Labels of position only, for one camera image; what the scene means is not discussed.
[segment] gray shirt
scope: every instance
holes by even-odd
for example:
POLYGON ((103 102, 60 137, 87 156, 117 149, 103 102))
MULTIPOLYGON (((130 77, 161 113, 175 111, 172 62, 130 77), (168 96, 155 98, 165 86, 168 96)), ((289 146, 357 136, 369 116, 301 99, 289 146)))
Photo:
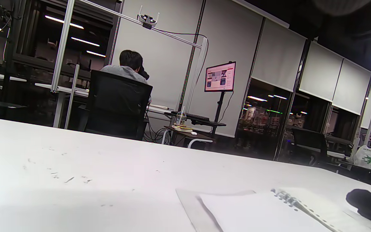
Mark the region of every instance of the gray shirt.
POLYGON ((118 66, 118 65, 107 65, 103 67, 100 71, 112 73, 115 75, 119 75, 134 81, 139 81, 144 84, 147 84, 147 80, 143 78, 143 76, 136 73, 132 68, 128 66, 118 66))

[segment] white table leg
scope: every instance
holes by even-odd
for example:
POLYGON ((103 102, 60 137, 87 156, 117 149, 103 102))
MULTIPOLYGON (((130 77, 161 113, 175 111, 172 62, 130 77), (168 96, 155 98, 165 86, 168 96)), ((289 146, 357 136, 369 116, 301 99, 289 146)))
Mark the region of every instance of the white table leg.
POLYGON ((54 116, 54 128, 59 128, 59 124, 61 122, 61 115, 62 115, 62 108, 64 105, 64 100, 65 100, 65 93, 64 92, 59 92, 58 93, 58 98, 57 98, 57 106, 55 109, 55 116, 54 116))

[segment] person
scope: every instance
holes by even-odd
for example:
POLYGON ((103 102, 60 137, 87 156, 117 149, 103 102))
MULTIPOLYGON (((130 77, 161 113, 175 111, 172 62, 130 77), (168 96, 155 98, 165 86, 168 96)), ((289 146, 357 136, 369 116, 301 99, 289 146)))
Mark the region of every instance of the person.
POLYGON ((119 55, 119 66, 107 65, 103 67, 100 71, 119 75, 148 85, 146 79, 148 79, 149 76, 144 71, 143 57, 140 55, 140 53, 135 51, 131 50, 122 51, 119 55))

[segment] computer monitor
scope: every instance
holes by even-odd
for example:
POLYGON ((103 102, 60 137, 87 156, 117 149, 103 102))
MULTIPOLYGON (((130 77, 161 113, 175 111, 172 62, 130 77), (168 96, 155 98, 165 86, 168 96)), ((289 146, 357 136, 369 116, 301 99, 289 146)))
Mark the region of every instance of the computer monitor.
POLYGON ((225 63, 206 70, 205 92, 233 91, 236 62, 225 63))

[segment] white paper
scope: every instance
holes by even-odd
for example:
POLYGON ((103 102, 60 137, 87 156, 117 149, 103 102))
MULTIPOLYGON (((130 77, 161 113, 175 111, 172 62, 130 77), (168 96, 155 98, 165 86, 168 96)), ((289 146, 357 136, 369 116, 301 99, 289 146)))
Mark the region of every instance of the white paper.
POLYGON ((272 192, 245 196, 200 195, 223 232, 328 232, 317 220, 272 192))

